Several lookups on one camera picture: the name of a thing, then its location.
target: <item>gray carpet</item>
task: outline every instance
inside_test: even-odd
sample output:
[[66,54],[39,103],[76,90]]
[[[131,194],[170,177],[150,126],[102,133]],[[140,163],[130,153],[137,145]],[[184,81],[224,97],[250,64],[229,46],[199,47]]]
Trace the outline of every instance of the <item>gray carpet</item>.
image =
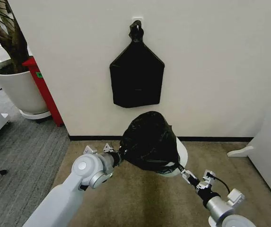
[[0,131],[0,227],[22,226],[49,192],[70,140],[53,120],[40,124],[23,118],[0,91],[0,112],[11,123]]

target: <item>red cabinet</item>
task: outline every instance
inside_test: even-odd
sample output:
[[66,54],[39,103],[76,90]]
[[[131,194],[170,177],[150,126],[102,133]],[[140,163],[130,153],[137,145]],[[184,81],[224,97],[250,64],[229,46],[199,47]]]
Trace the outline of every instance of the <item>red cabinet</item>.
[[35,80],[35,83],[37,87],[39,88],[41,95],[43,99],[46,102],[46,105],[52,115],[52,118],[57,126],[61,126],[64,124],[60,112],[58,111],[58,108],[56,107],[54,100],[49,92],[49,89],[43,79],[43,76],[40,72],[40,69],[38,68],[34,57],[30,57],[29,60],[23,63],[24,66],[27,66],[31,72],[31,75],[33,79]]

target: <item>soil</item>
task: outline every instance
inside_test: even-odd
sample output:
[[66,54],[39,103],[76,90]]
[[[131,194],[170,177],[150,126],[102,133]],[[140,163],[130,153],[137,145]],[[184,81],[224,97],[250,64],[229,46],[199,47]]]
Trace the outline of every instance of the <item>soil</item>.
[[13,64],[9,64],[9,65],[6,65],[4,66],[3,68],[0,69],[0,74],[1,75],[9,75],[9,74],[15,74],[14,73],[14,70],[13,70]]

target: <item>floor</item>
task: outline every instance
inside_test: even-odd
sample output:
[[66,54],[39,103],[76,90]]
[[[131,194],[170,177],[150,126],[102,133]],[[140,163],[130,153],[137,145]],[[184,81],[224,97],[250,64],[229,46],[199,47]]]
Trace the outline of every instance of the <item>floor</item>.
[[[54,185],[62,183],[73,161],[86,145],[102,150],[106,142],[118,148],[118,141],[73,141],[56,175]],[[228,186],[245,196],[237,213],[258,227],[271,226],[271,192],[248,158],[228,158],[226,153],[243,148],[241,142],[183,142],[188,150],[186,168],[201,178],[212,170]],[[225,187],[216,183],[213,190],[225,198]],[[180,176],[165,178],[143,171],[124,161],[114,175],[99,188],[87,189],[84,201],[71,221],[71,227],[207,227],[208,211],[201,199]]]
[[53,120],[25,119],[0,91],[0,112],[11,123],[0,131],[0,227],[20,227],[49,192],[70,140]]

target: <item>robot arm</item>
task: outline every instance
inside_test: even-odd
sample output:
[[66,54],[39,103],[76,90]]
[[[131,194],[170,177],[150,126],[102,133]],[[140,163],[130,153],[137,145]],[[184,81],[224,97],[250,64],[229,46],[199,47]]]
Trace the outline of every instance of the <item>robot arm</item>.
[[206,170],[203,176],[204,181],[200,182],[191,171],[184,169],[183,166],[178,168],[181,171],[182,178],[195,187],[204,207],[210,211],[209,224],[211,227],[256,227],[247,218],[234,215],[235,209],[245,199],[245,196],[239,190],[233,189],[229,192],[228,201],[225,202],[218,193],[211,190],[215,182],[214,172]]
[[100,155],[87,146],[84,155],[74,161],[67,179],[49,192],[23,227],[66,227],[82,204],[84,191],[110,178],[119,163],[119,154],[108,144],[104,151],[107,153]]

